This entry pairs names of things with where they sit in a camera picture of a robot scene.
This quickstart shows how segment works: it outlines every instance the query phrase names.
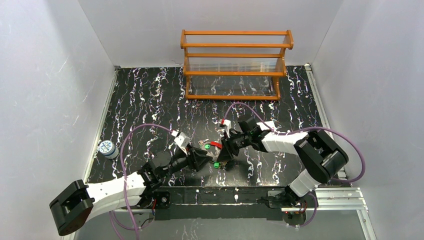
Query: black marble table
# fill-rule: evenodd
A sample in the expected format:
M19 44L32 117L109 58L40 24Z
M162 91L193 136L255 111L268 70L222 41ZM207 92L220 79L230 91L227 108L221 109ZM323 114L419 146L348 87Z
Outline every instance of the black marble table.
M287 66L287 73L288 77L280 79L280 101L244 103L254 108L265 121L274 121L281 132L321 126L305 68ZM186 133L195 147L199 146L199 141L219 141L223 131L219 121L234 101L187 100L185 86L180 67L119 69L100 140L111 140L120 149L124 138L134 127L155 123ZM243 82L233 87L250 88ZM244 114L251 113L242 106L236 106L230 111L228 119L234 126L237 117ZM161 151L175 151L177 146L173 140L174 137L157 128L146 128L134 134L123 153L127 156L128 173L139 170ZM208 163L200 172L182 169L164 179L164 185L286 186L304 169L295 155L257 152L251 147L241 150L236 159L234 164L225 168L217 169ZM88 182L109 181L122 175L119 159L117 163L97 153Z

